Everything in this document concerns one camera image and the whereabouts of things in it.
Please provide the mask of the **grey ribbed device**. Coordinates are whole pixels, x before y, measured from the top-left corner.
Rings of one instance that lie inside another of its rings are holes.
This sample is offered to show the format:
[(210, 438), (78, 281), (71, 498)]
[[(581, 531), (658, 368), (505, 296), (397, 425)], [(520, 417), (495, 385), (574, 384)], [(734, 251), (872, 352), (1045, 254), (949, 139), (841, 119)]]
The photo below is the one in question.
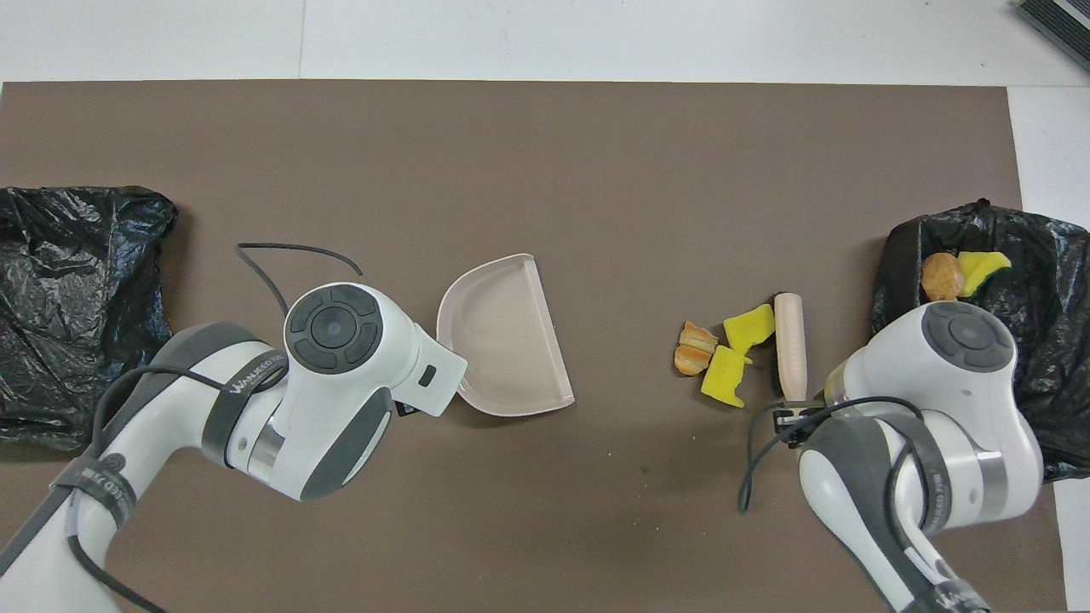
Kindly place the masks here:
[(1090, 72), (1090, 0), (1016, 0), (1013, 10)]

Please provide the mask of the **beige plastic dustpan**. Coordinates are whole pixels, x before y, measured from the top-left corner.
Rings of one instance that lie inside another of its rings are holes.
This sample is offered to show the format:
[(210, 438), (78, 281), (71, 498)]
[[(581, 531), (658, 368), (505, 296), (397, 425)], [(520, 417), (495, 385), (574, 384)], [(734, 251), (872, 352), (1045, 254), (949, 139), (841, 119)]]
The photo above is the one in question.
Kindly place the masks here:
[(533, 255), (508, 255), (462, 274), (440, 300), (436, 333), (467, 359), (459, 393), (483, 414), (549, 414), (576, 402)]

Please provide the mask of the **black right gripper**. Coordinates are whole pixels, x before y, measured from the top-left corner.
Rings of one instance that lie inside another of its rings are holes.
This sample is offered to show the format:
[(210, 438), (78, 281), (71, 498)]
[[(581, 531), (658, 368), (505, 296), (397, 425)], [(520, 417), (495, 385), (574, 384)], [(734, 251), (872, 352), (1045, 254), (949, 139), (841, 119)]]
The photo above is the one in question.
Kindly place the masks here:
[(803, 411), (798, 411), (794, 409), (777, 409), (773, 411), (773, 423), (775, 424), (775, 436), (778, 442), (786, 444), (788, 449), (798, 449), (802, 446), (802, 425), (797, 424), (806, 420), (806, 426), (803, 426), (803, 436), (811, 436), (814, 431), (818, 431), (818, 426), (822, 426), (825, 420), (829, 419), (829, 416), (836, 414), (840, 411), (840, 404), (822, 404), (822, 406), (815, 406), (812, 408), (806, 408)]

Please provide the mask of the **beige hand brush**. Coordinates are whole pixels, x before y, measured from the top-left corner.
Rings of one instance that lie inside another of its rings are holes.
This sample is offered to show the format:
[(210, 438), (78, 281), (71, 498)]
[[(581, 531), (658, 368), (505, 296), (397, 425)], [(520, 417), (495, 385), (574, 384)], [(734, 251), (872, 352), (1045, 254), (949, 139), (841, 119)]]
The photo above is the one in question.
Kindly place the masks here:
[(782, 292), (773, 298), (776, 374), (783, 399), (807, 399), (806, 310), (801, 295)]

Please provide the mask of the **yellow sponge piece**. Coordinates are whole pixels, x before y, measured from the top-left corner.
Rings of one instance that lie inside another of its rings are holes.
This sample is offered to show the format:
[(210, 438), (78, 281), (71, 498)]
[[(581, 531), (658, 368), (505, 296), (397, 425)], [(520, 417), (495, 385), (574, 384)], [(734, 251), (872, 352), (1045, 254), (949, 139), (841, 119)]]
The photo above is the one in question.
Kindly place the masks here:
[(724, 318), (723, 326), (732, 352), (747, 354), (750, 348), (768, 341), (776, 330), (776, 318), (773, 306), (764, 303), (736, 317)]
[(977, 295), (997, 272), (1012, 268), (1012, 260), (1002, 252), (962, 251), (958, 253), (956, 259), (964, 277), (958, 298), (969, 298), (969, 296)]
[(743, 381), (746, 369), (752, 363), (752, 358), (736, 352), (731, 347), (716, 347), (708, 361), (700, 392), (728, 406), (744, 408), (746, 401), (738, 396), (738, 388)]

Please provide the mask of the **black bag lined bin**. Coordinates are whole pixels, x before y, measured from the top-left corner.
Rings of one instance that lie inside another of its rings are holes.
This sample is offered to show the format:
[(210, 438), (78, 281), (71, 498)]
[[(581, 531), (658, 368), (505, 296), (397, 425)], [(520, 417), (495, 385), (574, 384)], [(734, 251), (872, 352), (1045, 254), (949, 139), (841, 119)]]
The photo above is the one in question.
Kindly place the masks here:
[(1013, 396), (1041, 446), (1044, 481), (1090, 478), (1090, 230), (988, 199), (895, 226), (879, 260), (869, 329), (927, 302), (927, 257), (997, 253), (1008, 267), (970, 284), (967, 302), (1012, 330)]
[(178, 217), (145, 187), (0, 187), (0, 444), (84, 446), (102, 392), (171, 337)]

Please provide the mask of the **brown oval cookie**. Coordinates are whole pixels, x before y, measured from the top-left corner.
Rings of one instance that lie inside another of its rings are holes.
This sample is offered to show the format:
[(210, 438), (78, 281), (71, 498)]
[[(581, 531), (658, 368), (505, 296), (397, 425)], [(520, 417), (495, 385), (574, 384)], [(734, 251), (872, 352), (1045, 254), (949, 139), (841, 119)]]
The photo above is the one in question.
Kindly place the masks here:
[(922, 263), (921, 287), (930, 302), (956, 300), (965, 283), (961, 263), (950, 253), (934, 253)]

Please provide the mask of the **small striped croissant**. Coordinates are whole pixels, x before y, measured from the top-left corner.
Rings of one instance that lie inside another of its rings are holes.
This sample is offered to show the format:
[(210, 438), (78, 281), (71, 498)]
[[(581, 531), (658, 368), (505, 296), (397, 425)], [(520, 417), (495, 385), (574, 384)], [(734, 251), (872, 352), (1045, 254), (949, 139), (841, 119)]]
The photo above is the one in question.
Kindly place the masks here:
[(679, 333), (677, 347), (674, 349), (674, 368), (685, 376), (703, 373), (711, 364), (718, 345), (719, 337), (712, 330), (702, 329), (687, 318)]

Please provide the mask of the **brown table mat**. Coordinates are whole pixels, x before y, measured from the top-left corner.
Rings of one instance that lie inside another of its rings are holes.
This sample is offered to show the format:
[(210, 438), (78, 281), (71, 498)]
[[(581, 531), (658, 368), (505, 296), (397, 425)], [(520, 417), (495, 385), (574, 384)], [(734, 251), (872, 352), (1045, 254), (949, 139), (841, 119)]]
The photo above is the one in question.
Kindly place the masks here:
[(896, 225), (1021, 204), (1001, 87), (7, 83), (0, 187), (85, 185), (175, 202), (174, 330), (280, 342), (237, 242), (334, 249), (425, 329), (464, 272), (530, 253), (576, 388), (525, 419), (393, 419), (313, 504), (180, 450), (106, 562), (171, 613), (884, 613), (794, 450), (736, 510), (768, 350), (735, 409), (674, 345), (797, 292), (818, 387), (868, 339)]

